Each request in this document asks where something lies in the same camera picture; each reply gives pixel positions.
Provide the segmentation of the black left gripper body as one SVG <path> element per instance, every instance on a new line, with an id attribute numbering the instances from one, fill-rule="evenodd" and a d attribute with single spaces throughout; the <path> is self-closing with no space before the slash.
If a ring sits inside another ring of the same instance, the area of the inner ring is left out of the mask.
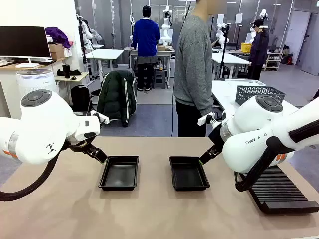
<path id="1" fill-rule="evenodd" d="M 93 153 L 94 146 L 92 145 L 94 138 L 89 138 L 73 145 L 70 141 L 65 141 L 65 149 L 71 149 L 73 152 Z"/>

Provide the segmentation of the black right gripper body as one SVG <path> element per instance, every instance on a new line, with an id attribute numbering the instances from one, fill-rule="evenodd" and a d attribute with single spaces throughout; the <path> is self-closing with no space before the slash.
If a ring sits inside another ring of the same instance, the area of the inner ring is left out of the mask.
<path id="1" fill-rule="evenodd" d="M 215 129 L 212 130 L 208 138 L 213 142 L 214 146 L 218 149 L 222 149 L 224 145 L 224 140 L 220 135 L 221 126 L 217 126 Z"/>

